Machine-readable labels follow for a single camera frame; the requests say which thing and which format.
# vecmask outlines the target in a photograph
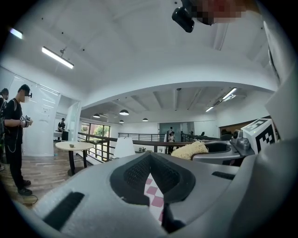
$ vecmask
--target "pink and white checkered fabric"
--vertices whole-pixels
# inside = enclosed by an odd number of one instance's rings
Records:
[[[144,195],[150,199],[149,210],[156,218],[158,223],[162,224],[163,218],[163,194],[159,190],[151,174],[149,174],[145,185]]]

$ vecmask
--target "fluffy beige towel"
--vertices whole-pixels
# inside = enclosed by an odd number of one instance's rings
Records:
[[[185,145],[173,151],[171,155],[182,159],[190,159],[193,154],[198,153],[208,153],[204,142],[196,141],[192,144]]]

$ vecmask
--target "black shoe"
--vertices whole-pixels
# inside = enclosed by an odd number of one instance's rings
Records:
[[[23,185],[24,185],[25,187],[31,185],[30,180],[23,180]]]
[[[23,196],[30,196],[32,195],[32,191],[27,188],[18,189],[18,193]]]

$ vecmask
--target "white cube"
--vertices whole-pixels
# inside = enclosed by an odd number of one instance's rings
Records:
[[[258,119],[241,128],[243,137],[247,138],[255,154],[276,142],[275,129],[272,119]]]

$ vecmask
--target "table leg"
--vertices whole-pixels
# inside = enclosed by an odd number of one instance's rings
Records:
[[[87,168],[87,151],[83,151],[84,168]]]
[[[68,171],[69,176],[73,176],[75,174],[75,162],[74,162],[74,152],[68,151],[69,156],[69,164],[70,164],[70,170]]]

